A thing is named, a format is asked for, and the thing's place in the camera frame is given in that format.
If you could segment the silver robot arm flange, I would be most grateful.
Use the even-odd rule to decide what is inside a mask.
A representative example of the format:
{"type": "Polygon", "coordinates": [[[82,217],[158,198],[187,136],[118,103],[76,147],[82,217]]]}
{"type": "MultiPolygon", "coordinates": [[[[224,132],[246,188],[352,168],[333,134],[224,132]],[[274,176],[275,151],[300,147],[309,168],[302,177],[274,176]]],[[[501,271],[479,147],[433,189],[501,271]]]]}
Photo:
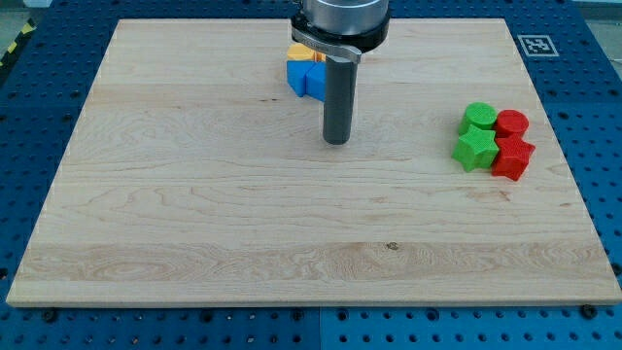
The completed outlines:
{"type": "Polygon", "coordinates": [[[302,0],[291,17],[294,41],[338,62],[359,64],[388,34],[388,0],[302,0]]]}

